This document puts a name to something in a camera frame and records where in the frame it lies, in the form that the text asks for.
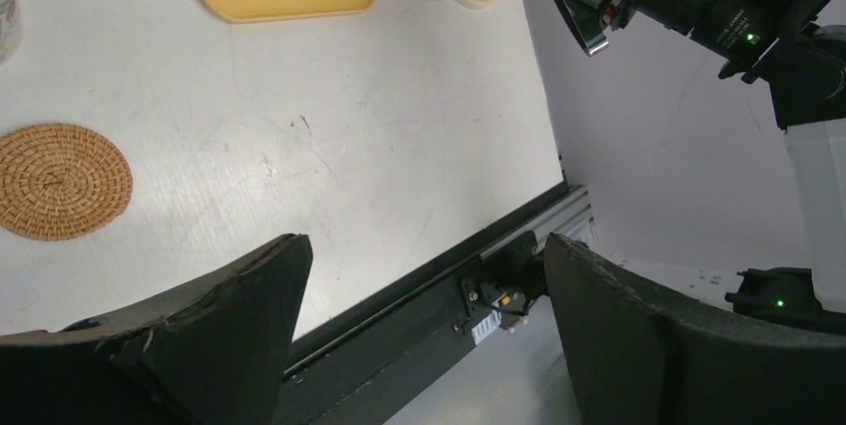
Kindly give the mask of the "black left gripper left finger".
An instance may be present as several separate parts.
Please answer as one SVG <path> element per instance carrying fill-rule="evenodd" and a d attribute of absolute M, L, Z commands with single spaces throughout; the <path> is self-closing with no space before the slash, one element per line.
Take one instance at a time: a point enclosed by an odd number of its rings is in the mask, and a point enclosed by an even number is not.
<path fill-rule="evenodd" d="M 5 424 L 268 424 L 313 261 L 285 234 L 60 331 L 1 339 Z"/>

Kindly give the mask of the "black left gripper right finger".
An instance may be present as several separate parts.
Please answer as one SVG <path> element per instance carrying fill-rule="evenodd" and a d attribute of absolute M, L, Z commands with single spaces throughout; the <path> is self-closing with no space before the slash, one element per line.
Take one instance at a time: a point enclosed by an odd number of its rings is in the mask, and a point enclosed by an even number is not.
<path fill-rule="evenodd" d="M 729 312 L 560 234 L 549 296 L 585 424 L 841 424 L 845 340 Z"/>

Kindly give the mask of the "light woven round coaster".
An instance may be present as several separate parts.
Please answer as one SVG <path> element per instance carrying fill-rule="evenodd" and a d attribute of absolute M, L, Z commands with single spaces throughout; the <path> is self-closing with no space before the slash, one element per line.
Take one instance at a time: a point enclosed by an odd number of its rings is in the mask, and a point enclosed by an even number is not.
<path fill-rule="evenodd" d="M 1 138 L 1 227 L 20 236 L 69 240 L 101 229 L 130 204 L 128 161 L 102 134 L 39 124 Z"/>

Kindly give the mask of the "metal tongs with black tips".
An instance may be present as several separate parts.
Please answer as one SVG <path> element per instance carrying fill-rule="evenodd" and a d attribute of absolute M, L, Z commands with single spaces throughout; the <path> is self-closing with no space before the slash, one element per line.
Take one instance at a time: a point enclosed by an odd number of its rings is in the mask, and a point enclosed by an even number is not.
<path fill-rule="evenodd" d="M 571 34 L 588 57 L 609 46 L 603 25 L 595 9 L 579 0 L 554 0 Z"/>

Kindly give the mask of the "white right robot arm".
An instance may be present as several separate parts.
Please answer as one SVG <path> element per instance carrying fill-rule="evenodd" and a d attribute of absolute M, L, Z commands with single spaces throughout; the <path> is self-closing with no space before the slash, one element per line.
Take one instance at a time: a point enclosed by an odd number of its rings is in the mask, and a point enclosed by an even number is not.
<path fill-rule="evenodd" d="M 739 314 L 845 331 L 845 29 L 817 18 L 832 0 L 553 0 L 579 47 L 644 15 L 724 61 L 719 75 L 768 86 L 811 247 L 806 268 L 748 269 L 726 295 Z"/>

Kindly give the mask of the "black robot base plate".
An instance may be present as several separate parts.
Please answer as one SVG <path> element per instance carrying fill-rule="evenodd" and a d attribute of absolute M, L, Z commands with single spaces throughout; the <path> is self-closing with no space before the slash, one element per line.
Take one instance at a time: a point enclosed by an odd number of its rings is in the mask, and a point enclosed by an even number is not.
<path fill-rule="evenodd" d="M 592 220 L 587 189 L 558 184 L 298 338 L 273 422 L 386 422 L 477 347 L 490 312 L 495 332 L 525 321 L 547 291 L 546 239 Z"/>

